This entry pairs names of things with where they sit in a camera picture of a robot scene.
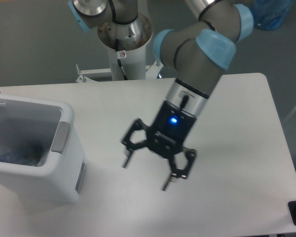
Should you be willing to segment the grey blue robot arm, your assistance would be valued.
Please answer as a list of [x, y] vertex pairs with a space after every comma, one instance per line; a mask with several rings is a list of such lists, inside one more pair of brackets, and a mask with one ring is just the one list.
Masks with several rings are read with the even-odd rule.
[[97, 28], [110, 55], [113, 80], [146, 76], [146, 44], [177, 72], [151, 125], [136, 119], [121, 142], [126, 159], [147, 148], [169, 162], [168, 183], [186, 179], [197, 152], [184, 146], [211, 93], [236, 52], [236, 43], [251, 34], [254, 19], [244, 1], [189, 0], [197, 22], [183, 30], [152, 35], [150, 21], [138, 11], [136, 0], [70, 0], [68, 6], [80, 28]]

